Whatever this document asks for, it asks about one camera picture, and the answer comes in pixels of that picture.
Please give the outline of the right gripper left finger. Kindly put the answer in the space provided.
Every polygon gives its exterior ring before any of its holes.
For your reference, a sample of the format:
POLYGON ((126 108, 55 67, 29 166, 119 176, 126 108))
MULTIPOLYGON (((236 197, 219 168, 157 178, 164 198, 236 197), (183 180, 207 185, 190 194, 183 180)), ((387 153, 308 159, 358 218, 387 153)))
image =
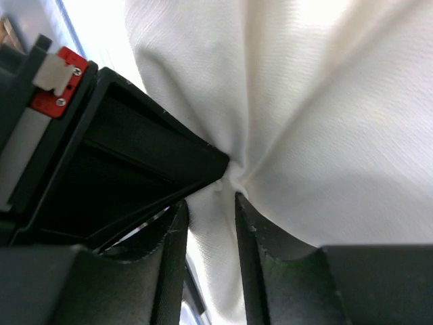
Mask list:
POLYGON ((188 221, 180 201, 103 254, 1 249, 1 323, 178 324, 188 221))

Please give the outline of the white cloth napkin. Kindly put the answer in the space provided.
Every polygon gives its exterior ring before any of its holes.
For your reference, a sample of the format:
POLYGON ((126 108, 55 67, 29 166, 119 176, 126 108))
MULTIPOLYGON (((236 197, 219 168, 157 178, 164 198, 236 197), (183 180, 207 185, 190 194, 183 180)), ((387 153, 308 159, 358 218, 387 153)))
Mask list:
POLYGON ((431 1, 127 1, 148 95, 231 159, 191 195, 213 324, 245 324, 236 192, 314 246, 432 241, 431 1))

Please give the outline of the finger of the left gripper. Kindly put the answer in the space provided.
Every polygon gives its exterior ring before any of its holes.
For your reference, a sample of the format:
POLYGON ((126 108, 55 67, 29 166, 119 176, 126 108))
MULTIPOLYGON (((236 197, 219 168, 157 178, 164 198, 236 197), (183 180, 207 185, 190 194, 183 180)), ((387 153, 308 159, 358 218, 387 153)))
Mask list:
POLYGON ((12 194, 12 246, 108 248, 222 178, 229 157, 109 68, 90 66, 12 194))

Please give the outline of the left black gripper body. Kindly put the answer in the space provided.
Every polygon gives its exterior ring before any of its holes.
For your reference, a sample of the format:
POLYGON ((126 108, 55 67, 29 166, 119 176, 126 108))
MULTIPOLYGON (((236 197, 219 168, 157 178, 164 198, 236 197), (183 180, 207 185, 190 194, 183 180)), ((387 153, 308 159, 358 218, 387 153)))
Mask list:
POLYGON ((67 47, 39 36, 28 53, 1 45, 1 243, 35 228, 64 142, 97 74, 67 47))

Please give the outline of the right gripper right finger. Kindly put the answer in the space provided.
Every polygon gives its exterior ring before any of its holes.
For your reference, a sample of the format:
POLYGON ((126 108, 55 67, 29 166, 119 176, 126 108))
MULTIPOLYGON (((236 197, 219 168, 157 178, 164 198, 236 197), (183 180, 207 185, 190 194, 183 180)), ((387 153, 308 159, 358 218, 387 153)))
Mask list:
POLYGON ((431 324, 432 246, 316 248, 235 196, 249 324, 431 324))

